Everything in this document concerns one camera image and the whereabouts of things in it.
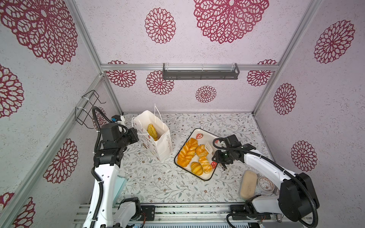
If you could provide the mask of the small round patterned dish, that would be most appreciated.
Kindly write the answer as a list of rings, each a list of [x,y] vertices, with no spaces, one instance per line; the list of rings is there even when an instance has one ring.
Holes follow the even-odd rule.
[[[258,178],[257,187],[263,195],[271,195],[275,190],[274,183],[264,176]]]

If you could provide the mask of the long braided orange bread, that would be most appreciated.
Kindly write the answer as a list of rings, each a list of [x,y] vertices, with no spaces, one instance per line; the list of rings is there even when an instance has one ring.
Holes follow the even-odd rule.
[[[196,148],[198,147],[198,141],[194,138],[190,138],[179,152],[177,158],[177,164],[181,167],[186,167],[195,156]]]

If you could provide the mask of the striped bread roll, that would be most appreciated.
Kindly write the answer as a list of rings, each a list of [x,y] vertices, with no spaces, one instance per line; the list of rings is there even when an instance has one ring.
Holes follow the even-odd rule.
[[[154,141],[157,141],[159,139],[158,133],[157,133],[155,127],[153,126],[153,124],[150,123],[148,125],[147,132],[154,139]]]

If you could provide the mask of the beige sponge block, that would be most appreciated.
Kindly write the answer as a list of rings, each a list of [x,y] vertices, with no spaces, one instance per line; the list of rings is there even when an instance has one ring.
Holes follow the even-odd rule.
[[[240,197],[244,200],[248,200],[255,195],[256,184],[257,184],[257,174],[247,170],[242,178],[240,187]]]

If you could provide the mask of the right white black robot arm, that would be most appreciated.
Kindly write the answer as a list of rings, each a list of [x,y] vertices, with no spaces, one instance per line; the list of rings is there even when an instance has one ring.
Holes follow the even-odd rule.
[[[241,161],[267,177],[279,190],[278,196],[249,198],[242,210],[233,209],[226,218],[261,219],[270,215],[284,215],[307,228],[317,227],[320,204],[313,182],[307,174],[283,168],[251,144],[241,144],[236,135],[215,138],[212,144],[217,149],[213,161],[222,164],[224,169],[234,161]]]

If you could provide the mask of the white tray black rim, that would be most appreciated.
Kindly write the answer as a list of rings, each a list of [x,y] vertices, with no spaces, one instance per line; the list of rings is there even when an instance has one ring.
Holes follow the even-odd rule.
[[[216,138],[218,136],[205,130],[194,129],[175,156],[175,165],[201,180],[209,181],[217,167],[217,163],[213,161],[217,151],[213,147]]]

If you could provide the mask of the black wall shelf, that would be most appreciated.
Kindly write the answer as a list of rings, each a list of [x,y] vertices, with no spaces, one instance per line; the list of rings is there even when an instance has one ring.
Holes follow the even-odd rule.
[[[233,64],[229,69],[204,69],[203,66],[197,70],[170,70],[163,65],[162,75],[164,80],[237,80],[240,69]]]

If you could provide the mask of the yellow bun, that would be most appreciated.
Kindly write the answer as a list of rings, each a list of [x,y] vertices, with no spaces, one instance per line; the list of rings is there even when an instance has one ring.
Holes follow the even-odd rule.
[[[203,168],[200,163],[198,162],[192,162],[191,164],[191,172],[194,175],[200,176],[203,174]]]

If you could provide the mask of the light green box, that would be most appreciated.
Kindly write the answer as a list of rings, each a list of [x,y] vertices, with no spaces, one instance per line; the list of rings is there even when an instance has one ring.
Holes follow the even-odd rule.
[[[117,176],[115,187],[114,187],[114,194],[113,194],[113,206],[118,204],[118,199],[120,198],[124,187],[126,186],[127,179],[121,176]]]

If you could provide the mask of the twisted bread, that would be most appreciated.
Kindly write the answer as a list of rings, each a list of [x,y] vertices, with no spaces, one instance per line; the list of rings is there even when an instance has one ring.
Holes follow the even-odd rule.
[[[199,163],[202,166],[204,173],[210,173],[213,170],[213,167],[206,156],[200,157]]]

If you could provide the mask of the metal tongs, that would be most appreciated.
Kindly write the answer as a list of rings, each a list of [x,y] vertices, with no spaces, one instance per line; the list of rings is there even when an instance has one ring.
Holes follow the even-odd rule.
[[[205,147],[205,150],[206,150],[209,154],[211,154],[212,156],[214,156],[214,155],[215,155],[215,150],[213,149],[213,147],[212,147],[209,143],[206,143],[204,147]],[[226,167],[226,165],[225,165],[225,164],[222,164],[221,166],[222,166],[222,169],[223,169],[224,171],[226,171],[226,170],[227,170],[227,167]]]

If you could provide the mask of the round croissant bread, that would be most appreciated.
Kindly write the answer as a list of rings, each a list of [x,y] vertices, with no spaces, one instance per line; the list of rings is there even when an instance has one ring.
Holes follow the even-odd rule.
[[[206,157],[209,153],[205,150],[205,147],[204,147],[205,145],[204,144],[201,144],[201,145],[199,145],[197,148],[196,148],[196,150],[195,150],[195,152],[196,152],[196,154],[198,155],[198,157],[199,158],[201,158],[201,157]]]

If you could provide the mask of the white paper bag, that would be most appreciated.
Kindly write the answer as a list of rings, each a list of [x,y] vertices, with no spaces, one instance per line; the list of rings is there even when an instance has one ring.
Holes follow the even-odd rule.
[[[163,122],[161,113],[155,106],[132,118],[132,126],[137,130],[142,146],[160,162],[164,162],[173,152],[170,129]]]

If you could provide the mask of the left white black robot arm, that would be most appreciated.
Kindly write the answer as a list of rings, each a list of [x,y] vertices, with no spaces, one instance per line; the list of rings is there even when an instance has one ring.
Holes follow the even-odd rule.
[[[95,182],[83,227],[127,228],[130,220],[137,220],[142,214],[140,201],[137,197],[124,199],[113,213],[113,195],[124,151],[139,140],[137,130],[124,126],[121,116],[113,116],[105,125],[100,125],[97,114],[103,118],[106,115],[95,106],[91,111],[98,133],[91,169]]]

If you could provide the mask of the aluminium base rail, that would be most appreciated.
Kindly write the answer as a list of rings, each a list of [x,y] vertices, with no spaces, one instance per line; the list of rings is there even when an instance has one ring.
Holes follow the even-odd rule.
[[[146,224],[152,223],[226,223],[226,216],[233,213],[231,206],[241,203],[141,203],[141,211],[147,216]],[[71,219],[71,224],[83,225],[89,214],[89,204],[80,204],[76,215]],[[268,219],[244,218],[234,220],[229,218],[232,224],[238,223],[259,223],[269,224],[295,224],[302,226],[299,222],[292,222],[282,216],[281,222],[277,222],[276,215],[270,215]]]

